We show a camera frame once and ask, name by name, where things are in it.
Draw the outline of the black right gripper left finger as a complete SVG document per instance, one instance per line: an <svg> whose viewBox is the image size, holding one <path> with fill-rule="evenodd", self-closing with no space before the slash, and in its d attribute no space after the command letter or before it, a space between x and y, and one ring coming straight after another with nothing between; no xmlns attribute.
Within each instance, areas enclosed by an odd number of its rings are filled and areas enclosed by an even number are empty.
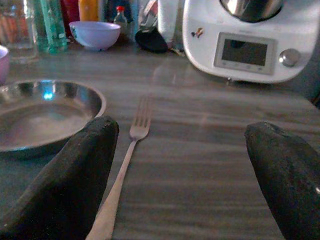
<svg viewBox="0 0 320 240"><path fill-rule="evenodd" d="M73 135L0 217L0 240L85 240L114 159L118 123L97 117Z"/></svg>

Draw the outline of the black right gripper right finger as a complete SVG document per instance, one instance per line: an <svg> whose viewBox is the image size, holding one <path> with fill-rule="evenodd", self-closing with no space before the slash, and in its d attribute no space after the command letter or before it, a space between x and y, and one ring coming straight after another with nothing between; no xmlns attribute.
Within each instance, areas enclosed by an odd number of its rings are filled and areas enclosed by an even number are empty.
<svg viewBox="0 0 320 240"><path fill-rule="evenodd" d="M260 190L286 240L320 240L320 154L268 122L249 124L246 148Z"/></svg>

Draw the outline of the silver metal fork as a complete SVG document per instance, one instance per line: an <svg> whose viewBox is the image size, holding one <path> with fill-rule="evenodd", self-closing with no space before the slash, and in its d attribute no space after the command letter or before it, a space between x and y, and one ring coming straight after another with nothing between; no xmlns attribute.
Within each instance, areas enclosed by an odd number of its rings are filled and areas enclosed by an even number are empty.
<svg viewBox="0 0 320 240"><path fill-rule="evenodd" d="M92 228L85 240L111 240L115 227L116 215L126 172L138 141L149 133L152 120L152 99L144 96L140 99L134 115L129 136L131 143L127 149L115 182L95 218Z"/></svg>

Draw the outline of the round steel plate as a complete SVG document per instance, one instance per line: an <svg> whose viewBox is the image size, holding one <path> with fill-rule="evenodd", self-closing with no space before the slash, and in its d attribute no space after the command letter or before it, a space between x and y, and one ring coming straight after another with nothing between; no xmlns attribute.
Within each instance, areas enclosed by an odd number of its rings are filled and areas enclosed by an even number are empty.
<svg viewBox="0 0 320 240"><path fill-rule="evenodd" d="M58 151L105 112L97 89L74 81L24 80L0 86L0 156Z"/></svg>

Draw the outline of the large purple plastic bowl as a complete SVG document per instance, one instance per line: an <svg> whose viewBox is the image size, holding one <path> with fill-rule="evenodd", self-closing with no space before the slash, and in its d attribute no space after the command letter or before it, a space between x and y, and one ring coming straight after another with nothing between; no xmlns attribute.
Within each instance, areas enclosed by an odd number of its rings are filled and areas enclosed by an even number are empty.
<svg viewBox="0 0 320 240"><path fill-rule="evenodd" d="M3 85L7 79L10 67L9 50L0 45L0 86Z"/></svg>

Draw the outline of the clear drinking glass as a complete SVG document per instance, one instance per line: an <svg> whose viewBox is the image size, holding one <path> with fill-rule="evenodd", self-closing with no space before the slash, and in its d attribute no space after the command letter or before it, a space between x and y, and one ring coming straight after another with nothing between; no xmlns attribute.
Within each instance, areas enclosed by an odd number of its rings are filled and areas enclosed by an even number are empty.
<svg viewBox="0 0 320 240"><path fill-rule="evenodd" d="M37 57L35 11L33 0L3 0L0 9L7 22L12 61L27 63Z"/></svg>

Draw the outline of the small purple bowl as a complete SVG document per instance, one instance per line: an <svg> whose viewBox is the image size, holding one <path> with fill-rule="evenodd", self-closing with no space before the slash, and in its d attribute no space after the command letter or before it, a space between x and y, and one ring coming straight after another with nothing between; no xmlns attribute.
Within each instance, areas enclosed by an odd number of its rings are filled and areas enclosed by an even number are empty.
<svg viewBox="0 0 320 240"><path fill-rule="evenodd" d="M72 21L70 32L77 43L91 50L107 50L118 40L121 26L101 21Z"/></svg>

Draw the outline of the teal plastic bottle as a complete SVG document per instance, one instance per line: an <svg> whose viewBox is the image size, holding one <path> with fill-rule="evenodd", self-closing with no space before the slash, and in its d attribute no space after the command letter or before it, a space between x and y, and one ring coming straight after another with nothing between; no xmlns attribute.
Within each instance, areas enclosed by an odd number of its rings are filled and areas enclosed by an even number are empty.
<svg viewBox="0 0 320 240"><path fill-rule="evenodd" d="M40 0L43 15L43 50L50 54L65 52L68 41L63 21L60 0Z"/></svg>

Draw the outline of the white food processor steel jug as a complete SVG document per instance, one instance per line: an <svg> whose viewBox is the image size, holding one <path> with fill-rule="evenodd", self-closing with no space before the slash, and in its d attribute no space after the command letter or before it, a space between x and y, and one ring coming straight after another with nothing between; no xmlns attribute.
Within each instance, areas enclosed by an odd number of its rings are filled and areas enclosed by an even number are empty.
<svg viewBox="0 0 320 240"><path fill-rule="evenodd" d="M199 70L253 83L297 76L320 33L320 0L185 0L182 37Z"/></svg>

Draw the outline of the black rounded object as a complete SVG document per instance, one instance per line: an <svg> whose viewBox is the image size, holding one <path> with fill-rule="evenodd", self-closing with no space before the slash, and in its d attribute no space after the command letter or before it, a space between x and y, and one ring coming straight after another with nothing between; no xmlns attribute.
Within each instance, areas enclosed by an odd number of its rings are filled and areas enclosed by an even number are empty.
<svg viewBox="0 0 320 240"><path fill-rule="evenodd" d="M135 34L138 46L152 53L165 53L169 50L167 43L156 27L140 29Z"/></svg>

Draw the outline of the small clear bottle red cap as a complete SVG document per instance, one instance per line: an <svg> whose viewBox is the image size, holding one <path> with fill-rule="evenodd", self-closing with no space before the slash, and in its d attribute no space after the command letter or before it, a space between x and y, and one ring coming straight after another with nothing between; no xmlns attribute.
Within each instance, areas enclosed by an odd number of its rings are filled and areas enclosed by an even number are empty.
<svg viewBox="0 0 320 240"><path fill-rule="evenodd" d="M120 26L120 33L122 35L126 35L127 34L128 21L127 21L127 18L125 17L125 14L124 14L125 7L119 5L119 6L116 7L116 11L117 11L117 14L113 19L113 23Z"/></svg>

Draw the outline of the orange carrots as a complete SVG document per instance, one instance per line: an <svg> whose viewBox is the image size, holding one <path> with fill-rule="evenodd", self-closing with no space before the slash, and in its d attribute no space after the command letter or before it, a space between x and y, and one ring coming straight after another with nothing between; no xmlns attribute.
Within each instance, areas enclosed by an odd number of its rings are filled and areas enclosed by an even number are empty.
<svg viewBox="0 0 320 240"><path fill-rule="evenodd" d="M6 17L0 13L0 42L3 45L6 45L8 43L8 33L7 33L7 19Z"/></svg>

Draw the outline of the red container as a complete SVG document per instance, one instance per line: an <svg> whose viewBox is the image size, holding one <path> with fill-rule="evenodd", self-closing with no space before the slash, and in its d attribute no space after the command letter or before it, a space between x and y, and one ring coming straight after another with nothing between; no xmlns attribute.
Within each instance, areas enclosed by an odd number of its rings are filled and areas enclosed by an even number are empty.
<svg viewBox="0 0 320 240"><path fill-rule="evenodd" d="M68 23L80 20L79 0L61 0L61 5Z"/></svg>

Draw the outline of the orange sauce bottle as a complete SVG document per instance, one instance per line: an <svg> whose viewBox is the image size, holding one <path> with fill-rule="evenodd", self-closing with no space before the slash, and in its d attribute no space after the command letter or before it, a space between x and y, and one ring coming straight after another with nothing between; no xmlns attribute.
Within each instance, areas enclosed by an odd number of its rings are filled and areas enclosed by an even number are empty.
<svg viewBox="0 0 320 240"><path fill-rule="evenodd" d="M80 21L98 21L98 0L78 0L78 9Z"/></svg>

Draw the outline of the white towel roll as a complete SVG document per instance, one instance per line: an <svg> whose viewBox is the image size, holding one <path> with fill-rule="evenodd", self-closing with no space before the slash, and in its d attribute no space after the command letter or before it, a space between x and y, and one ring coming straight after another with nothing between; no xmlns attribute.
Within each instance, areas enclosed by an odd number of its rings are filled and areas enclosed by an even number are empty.
<svg viewBox="0 0 320 240"><path fill-rule="evenodd" d="M182 43L185 0L157 0L157 29L167 44Z"/></svg>

